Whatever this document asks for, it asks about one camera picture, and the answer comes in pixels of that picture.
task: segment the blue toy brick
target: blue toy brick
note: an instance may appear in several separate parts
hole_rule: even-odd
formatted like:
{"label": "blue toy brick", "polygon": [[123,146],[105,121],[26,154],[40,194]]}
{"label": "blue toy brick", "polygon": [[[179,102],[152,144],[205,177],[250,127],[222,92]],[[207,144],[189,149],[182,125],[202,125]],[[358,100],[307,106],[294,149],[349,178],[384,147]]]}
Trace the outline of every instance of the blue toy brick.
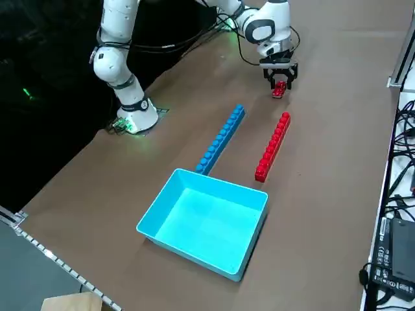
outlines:
{"label": "blue toy brick", "polygon": [[204,154],[199,164],[197,164],[197,173],[203,175],[209,174],[220,153],[225,148],[226,144],[228,144],[229,140],[231,139],[233,133],[235,133],[235,130],[241,123],[244,116],[245,110],[243,106],[237,105],[236,108],[232,111],[229,119],[226,121],[226,124],[222,127],[222,129],[219,131],[219,134],[212,142],[212,145],[207,149],[207,152]]}

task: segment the table surface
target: table surface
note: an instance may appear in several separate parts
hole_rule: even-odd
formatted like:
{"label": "table surface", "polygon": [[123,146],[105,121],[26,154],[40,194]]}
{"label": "table surface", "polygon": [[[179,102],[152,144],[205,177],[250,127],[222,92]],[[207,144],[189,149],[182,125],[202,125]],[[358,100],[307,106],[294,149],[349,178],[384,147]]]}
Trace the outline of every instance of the table surface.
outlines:
{"label": "table surface", "polygon": [[[385,85],[412,6],[292,0],[300,75],[282,100],[240,60],[233,34],[195,50],[149,89],[170,109],[150,134],[99,132],[24,208],[22,229],[127,311],[358,309],[397,101]],[[243,51],[257,59],[254,46]],[[270,209],[239,283],[136,232],[172,171],[195,167],[236,104],[246,116],[210,175],[266,191]],[[258,183],[285,110],[291,126]]]}

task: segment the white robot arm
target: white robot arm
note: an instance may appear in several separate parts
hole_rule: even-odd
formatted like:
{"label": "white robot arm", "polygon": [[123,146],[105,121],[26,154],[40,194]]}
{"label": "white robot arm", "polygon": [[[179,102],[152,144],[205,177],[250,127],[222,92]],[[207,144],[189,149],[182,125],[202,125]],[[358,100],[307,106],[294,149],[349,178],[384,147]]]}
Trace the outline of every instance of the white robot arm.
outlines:
{"label": "white robot arm", "polygon": [[[95,74],[110,86],[121,107],[117,116],[127,121],[127,132],[135,134],[157,122],[158,114],[144,94],[126,60],[140,0],[104,0],[101,27],[97,34],[99,49],[93,54]],[[268,0],[258,8],[245,6],[241,0],[196,0],[202,5],[217,6],[231,16],[246,40],[258,44],[264,77],[268,70],[287,71],[291,63],[290,8],[287,0]]]}

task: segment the blue plastic tray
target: blue plastic tray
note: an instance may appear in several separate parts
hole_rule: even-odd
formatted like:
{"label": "blue plastic tray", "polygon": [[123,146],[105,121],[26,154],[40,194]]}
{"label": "blue plastic tray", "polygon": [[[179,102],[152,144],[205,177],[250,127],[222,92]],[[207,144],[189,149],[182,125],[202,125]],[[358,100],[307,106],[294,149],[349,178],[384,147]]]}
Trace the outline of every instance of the blue plastic tray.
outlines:
{"label": "blue plastic tray", "polygon": [[157,245],[240,281],[268,194],[176,169],[137,225]]}

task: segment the red block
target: red block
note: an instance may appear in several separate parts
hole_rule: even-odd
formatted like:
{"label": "red block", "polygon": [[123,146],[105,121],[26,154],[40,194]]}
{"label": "red block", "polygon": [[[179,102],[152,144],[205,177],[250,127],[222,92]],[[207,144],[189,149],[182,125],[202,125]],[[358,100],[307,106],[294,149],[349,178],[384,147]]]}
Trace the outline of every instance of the red block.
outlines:
{"label": "red block", "polygon": [[287,83],[284,81],[279,81],[275,85],[275,89],[272,92],[272,97],[283,98],[286,89],[287,89]]}
{"label": "red block", "polygon": [[291,116],[288,112],[284,112],[277,126],[275,127],[274,133],[272,134],[271,140],[268,143],[268,146],[265,149],[265,153],[262,156],[262,159],[259,161],[257,170],[255,172],[255,180],[264,183],[268,172],[271,169],[271,166],[274,162],[275,156],[281,146],[281,143],[284,139],[285,133],[291,122]]}

